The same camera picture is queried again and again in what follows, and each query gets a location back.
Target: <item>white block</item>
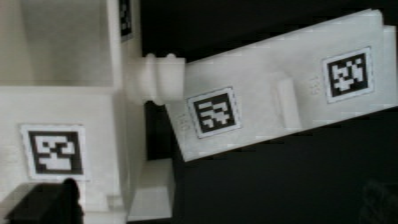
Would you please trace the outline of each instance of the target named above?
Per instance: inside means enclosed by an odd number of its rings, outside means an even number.
[[[119,1],[0,5],[0,202],[23,183],[73,177],[86,223],[125,224],[146,175],[144,106],[123,81],[139,32],[121,35]]]
[[[192,62],[185,100],[167,105],[185,161],[396,106],[395,52],[395,32],[366,10]],[[206,98],[226,88],[233,98]],[[194,97],[237,105],[194,109]]]
[[[146,163],[128,221],[171,218],[173,201],[173,163],[169,159],[164,159]]]

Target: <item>black object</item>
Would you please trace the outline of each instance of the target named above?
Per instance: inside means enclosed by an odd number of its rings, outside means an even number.
[[[171,158],[176,139],[165,106],[146,103],[146,145],[148,160]]]
[[[142,53],[196,61],[370,8],[395,25],[395,0],[146,0]]]
[[[78,198],[73,179],[62,184],[39,184],[6,217],[9,224],[82,224]]]
[[[151,107],[148,112],[164,125],[162,134],[151,133],[155,139],[173,139],[164,108]],[[178,146],[171,147],[171,223],[359,223],[368,180],[398,183],[398,108],[189,163]]]

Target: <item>black background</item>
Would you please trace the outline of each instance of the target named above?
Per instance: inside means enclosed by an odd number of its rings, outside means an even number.
[[[194,61],[370,7],[396,25],[398,1],[146,0],[144,54]],[[146,110],[149,158],[174,158],[174,217],[160,223],[359,223],[368,181],[398,183],[398,108],[189,163],[165,110]]]

